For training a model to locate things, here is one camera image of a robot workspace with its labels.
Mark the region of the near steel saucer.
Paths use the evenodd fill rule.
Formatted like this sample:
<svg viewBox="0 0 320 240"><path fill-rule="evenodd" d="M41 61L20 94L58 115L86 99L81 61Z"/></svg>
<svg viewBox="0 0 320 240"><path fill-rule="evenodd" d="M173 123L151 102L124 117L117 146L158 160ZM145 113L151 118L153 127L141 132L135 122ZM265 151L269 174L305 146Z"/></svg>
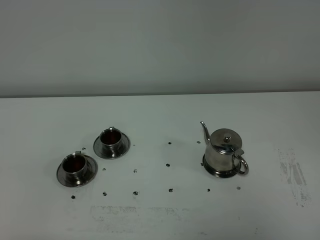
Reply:
<svg viewBox="0 0 320 240"><path fill-rule="evenodd" d="M56 178L58 182L68 188L78 188L82 187L84 185L87 185L90 183L96 176L98 172L98 164L97 162L90 156L83 154L86 159L87 159L87 172L84 174L84 176L80 179L75 179L75 180L67 180L65 178L65 174L63 173L62 170L62 162L57 168L56 171Z"/></svg>

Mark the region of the far steel teacup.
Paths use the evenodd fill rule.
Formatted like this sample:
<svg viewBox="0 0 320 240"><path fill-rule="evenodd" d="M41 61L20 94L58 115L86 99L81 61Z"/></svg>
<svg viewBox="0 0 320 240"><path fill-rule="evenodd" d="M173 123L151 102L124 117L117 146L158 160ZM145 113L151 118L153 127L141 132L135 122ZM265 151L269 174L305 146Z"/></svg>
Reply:
<svg viewBox="0 0 320 240"><path fill-rule="evenodd" d="M102 151L115 152L121 144L122 133L114 126L111 126L101 132L99 140Z"/></svg>

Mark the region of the stainless steel teapot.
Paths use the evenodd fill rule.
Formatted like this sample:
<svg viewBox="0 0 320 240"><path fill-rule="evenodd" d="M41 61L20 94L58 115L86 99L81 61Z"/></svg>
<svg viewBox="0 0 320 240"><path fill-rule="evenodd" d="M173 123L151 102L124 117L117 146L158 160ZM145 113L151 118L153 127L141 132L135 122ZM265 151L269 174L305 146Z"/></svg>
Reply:
<svg viewBox="0 0 320 240"><path fill-rule="evenodd" d="M242 157L244 151L240 135L228 128L220 128L210 134L206 124L203 121L200 124L206 144L204 156L209 166L218 171L230 171L241 163L240 170L236 170L237 175L247 175L249 166Z"/></svg>

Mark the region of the near steel teacup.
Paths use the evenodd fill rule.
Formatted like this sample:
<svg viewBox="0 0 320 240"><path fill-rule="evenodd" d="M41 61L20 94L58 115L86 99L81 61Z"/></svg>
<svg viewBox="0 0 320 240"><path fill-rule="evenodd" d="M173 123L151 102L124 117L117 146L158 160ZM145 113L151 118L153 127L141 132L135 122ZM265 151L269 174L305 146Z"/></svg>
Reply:
<svg viewBox="0 0 320 240"><path fill-rule="evenodd" d="M88 161L80 151L76 151L63 159L62 170L66 180L78 180L87 172Z"/></svg>

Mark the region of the steel teacup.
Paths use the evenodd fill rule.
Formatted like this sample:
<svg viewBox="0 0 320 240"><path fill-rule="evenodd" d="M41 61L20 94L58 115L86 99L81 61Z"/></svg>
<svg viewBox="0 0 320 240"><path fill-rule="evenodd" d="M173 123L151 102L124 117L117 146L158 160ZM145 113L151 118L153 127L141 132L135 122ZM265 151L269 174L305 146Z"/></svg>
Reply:
<svg viewBox="0 0 320 240"><path fill-rule="evenodd" d="M87 172L88 161L80 151L76 151L63 159L62 170L66 180L78 180Z"/></svg>
<svg viewBox="0 0 320 240"><path fill-rule="evenodd" d="M101 132L99 140L102 151L115 152L121 144L122 133L114 126L111 126Z"/></svg>

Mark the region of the steel teapot saucer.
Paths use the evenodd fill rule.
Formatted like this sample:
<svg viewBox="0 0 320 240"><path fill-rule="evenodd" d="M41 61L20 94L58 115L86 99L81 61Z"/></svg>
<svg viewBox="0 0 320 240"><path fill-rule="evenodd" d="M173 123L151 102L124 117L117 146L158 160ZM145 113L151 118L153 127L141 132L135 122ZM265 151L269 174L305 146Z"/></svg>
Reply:
<svg viewBox="0 0 320 240"><path fill-rule="evenodd" d="M233 177L237 174L237 170L241 169L242 164L239 163L238 165L236 165L232 170L227 170L227 171L219 171L214 169L213 167L211 167L206 159L205 156L203 155L202 157L202 165L203 167L207 170L207 172L217 178L230 178Z"/></svg>

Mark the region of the far steel saucer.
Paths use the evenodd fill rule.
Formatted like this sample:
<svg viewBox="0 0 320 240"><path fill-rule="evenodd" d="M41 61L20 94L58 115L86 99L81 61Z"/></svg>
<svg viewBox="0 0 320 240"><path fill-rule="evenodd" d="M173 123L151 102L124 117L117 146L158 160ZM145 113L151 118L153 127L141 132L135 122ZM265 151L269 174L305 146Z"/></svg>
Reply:
<svg viewBox="0 0 320 240"><path fill-rule="evenodd" d="M111 145L102 143L100 137L97 137L93 143L94 153L102 159L117 159L125 155L130 149L130 139L124 134L120 134L120 140Z"/></svg>

